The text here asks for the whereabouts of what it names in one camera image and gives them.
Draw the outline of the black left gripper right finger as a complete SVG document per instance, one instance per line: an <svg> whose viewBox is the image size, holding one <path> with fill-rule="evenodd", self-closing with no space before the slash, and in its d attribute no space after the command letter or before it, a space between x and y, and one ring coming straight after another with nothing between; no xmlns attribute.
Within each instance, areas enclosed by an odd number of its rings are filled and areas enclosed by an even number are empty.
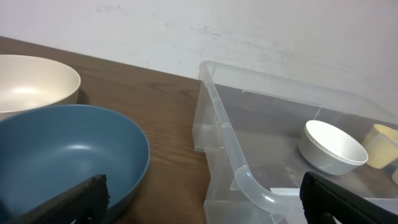
<svg viewBox="0 0 398 224"><path fill-rule="evenodd" d="M300 187L308 224L396 224L397 215L328 179L306 172Z"/></svg>

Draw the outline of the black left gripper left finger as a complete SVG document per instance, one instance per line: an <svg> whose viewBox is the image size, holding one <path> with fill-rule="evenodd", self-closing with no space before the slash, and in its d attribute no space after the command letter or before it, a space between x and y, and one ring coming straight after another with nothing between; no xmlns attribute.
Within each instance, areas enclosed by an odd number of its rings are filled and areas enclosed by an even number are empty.
<svg viewBox="0 0 398 224"><path fill-rule="evenodd" d="M106 181L94 175L6 224L101 223L109 204Z"/></svg>

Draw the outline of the white small bowl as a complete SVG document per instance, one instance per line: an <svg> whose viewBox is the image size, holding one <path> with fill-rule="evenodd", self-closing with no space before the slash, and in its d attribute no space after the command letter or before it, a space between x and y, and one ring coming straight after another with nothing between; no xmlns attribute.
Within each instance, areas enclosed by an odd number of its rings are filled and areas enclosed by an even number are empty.
<svg viewBox="0 0 398 224"><path fill-rule="evenodd" d="M369 158L365 148L349 134L318 120L305 123L298 149L308 163L330 175L345 175Z"/></svg>

